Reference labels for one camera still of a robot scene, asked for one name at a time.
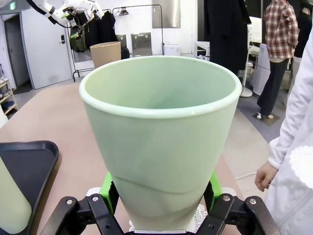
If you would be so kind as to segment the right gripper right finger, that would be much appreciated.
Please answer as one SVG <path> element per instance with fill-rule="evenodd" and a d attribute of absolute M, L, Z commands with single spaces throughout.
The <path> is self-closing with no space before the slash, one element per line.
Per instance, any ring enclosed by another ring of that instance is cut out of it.
<path fill-rule="evenodd" d="M 236 226 L 242 235 L 279 235 L 280 231 L 263 200 L 251 196 L 244 201 L 222 193 L 213 174 L 203 194 L 208 215 L 195 232 L 197 235 L 221 235 L 225 225 Z"/>

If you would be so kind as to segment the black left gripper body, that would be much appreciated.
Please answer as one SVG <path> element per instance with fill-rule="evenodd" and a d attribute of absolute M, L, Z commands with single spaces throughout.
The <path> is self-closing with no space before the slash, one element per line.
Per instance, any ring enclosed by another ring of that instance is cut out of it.
<path fill-rule="evenodd" d="M 89 21 L 92 20 L 92 11 L 90 11 L 90 10 L 77 11 L 76 12 L 76 17 L 78 19 L 79 25 L 85 25 Z"/>

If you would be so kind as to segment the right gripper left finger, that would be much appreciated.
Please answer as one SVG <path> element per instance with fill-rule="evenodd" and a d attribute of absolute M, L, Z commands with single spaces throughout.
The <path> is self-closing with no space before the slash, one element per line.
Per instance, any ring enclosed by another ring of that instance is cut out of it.
<path fill-rule="evenodd" d="M 119 194 L 108 172 L 98 193 L 78 201 L 62 198 L 44 226 L 43 235 L 80 235 L 87 225 L 95 224 L 102 235 L 121 235 L 114 213 Z"/>

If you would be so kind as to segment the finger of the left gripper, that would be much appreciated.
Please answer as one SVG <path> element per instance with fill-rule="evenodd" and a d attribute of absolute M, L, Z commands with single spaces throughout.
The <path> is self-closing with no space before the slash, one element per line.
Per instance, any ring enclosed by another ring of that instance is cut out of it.
<path fill-rule="evenodd" d="M 81 30 L 80 24 L 70 26 L 70 34 L 69 34 L 70 39 L 79 38 L 81 34 L 82 34 L 82 30 Z"/>
<path fill-rule="evenodd" d="M 63 16 L 61 17 L 62 19 L 66 18 L 67 20 L 73 20 L 75 13 L 74 13 L 74 8 L 73 7 L 67 7 L 63 9 Z"/>

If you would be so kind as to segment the person's left hand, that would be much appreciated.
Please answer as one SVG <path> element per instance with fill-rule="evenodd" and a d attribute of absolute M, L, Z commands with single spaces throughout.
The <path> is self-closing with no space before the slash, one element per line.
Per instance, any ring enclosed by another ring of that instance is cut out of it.
<path fill-rule="evenodd" d="M 257 170 L 255 176 L 255 185 L 258 190 L 264 192 L 265 189 L 268 189 L 277 172 L 278 169 L 273 167 L 268 161 L 264 163 Z"/>

